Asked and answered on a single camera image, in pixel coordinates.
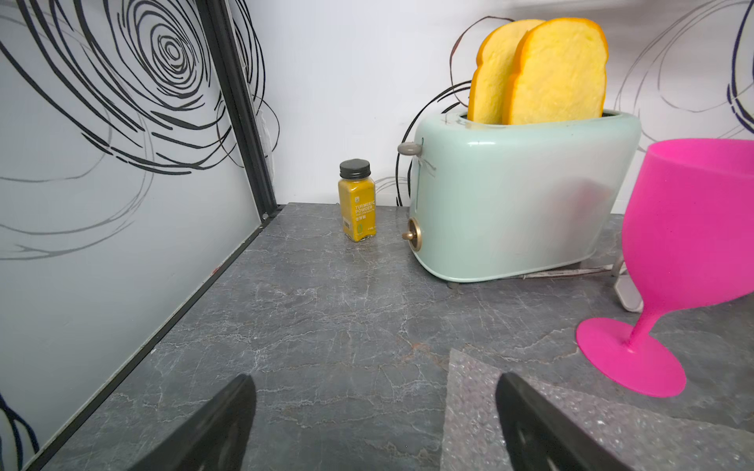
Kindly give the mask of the pink glass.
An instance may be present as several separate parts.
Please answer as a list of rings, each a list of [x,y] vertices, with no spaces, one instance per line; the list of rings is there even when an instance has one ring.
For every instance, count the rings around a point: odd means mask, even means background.
[[[622,223],[622,255],[643,300],[636,324],[592,318],[576,343],[601,373],[646,396],[681,394],[679,359],[650,332],[661,316],[753,290],[753,143],[672,139],[650,145]]]

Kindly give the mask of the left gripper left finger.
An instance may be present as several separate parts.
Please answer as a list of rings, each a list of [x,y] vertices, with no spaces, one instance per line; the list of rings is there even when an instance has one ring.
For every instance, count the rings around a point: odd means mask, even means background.
[[[240,470],[256,405],[253,377],[237,376],[132,468]]]

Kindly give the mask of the bubble wrap of pink glass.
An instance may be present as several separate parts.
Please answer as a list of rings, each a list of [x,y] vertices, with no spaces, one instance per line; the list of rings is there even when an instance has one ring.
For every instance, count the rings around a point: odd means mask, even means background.
[[[495,404],[502,372],[451,351],[441,467],[509,470],[512,465]],[[750,470],[751,433],[671,418],[539,380],[528,382],[599,445],[634,470]]]

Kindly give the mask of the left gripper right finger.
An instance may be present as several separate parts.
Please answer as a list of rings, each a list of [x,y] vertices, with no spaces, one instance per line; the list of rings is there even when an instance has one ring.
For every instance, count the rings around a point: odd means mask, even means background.
[[[514,470],[626,470],[528,382],[504,373],[496,408]]]

